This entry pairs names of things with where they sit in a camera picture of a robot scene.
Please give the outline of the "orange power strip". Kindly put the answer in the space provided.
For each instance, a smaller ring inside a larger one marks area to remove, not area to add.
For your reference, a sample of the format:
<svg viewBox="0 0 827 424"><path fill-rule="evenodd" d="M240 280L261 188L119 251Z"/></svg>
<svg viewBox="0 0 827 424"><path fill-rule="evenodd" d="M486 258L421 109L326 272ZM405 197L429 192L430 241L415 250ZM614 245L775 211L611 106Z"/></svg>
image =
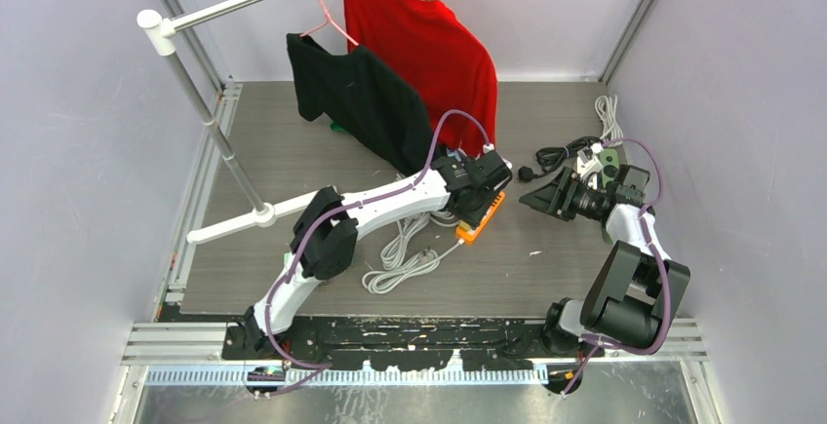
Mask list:
<svg viewBox="0 0 827 424"><path fill-rule="evenodd" d="M498 208L504 201L506 193L500 191L494 198L492 204L483 215L482 219L476 226L472 226L465 221L460 221L455 227L454 234L462 244L473 245L482 231L485 229L492 216L497 212Z"/></svg>

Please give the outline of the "green power strip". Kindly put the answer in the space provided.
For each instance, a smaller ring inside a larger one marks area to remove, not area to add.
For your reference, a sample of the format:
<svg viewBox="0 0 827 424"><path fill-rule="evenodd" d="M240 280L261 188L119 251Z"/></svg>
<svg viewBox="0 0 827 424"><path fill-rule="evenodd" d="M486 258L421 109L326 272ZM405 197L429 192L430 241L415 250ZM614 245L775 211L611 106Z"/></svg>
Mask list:
<svg viewBox="0 0 827 424"><path fill-rule="evenodd" d="M599 186L605 189L609 182L614 181L618 172L620 164L619 156L614 148L604 148L598 154L599 161L602 164L601 176L599 177Z"/></svg>

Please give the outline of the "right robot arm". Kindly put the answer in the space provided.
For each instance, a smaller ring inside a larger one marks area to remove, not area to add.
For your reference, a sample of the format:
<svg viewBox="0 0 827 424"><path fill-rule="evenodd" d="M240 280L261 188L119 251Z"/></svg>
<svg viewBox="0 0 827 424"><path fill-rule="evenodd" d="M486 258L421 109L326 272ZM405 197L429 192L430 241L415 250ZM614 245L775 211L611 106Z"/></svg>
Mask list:
<svg viewBox="0 0 827 424"><path fill-rule="evenodd" d="M690 270L672 260L657 240L654 212L645 203L648 171L621 165L614 178L592 188L571 168L522 196L532 210L570 221L600 222L612 248L582 300L551 305L541 331L544 349L563 357L580 342L648 355L665 340L688 287Z"/></svg>

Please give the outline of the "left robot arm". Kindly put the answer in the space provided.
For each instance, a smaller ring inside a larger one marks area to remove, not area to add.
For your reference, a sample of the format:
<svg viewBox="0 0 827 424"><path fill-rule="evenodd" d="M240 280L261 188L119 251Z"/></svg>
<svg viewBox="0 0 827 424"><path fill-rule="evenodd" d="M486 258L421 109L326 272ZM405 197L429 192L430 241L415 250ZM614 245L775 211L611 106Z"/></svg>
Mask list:
<svg viewBox="0 0 827 424"><path fill-rule="evenodd" d="M244 346L263 359L278 355L298 308L322 282L350 267L357 244L388 224L447 211L472 228L511 182L511 167L491 150L478 158L442 157L401 180L355 193L319 190L296 221L281 273L240 323Z"/></svg>

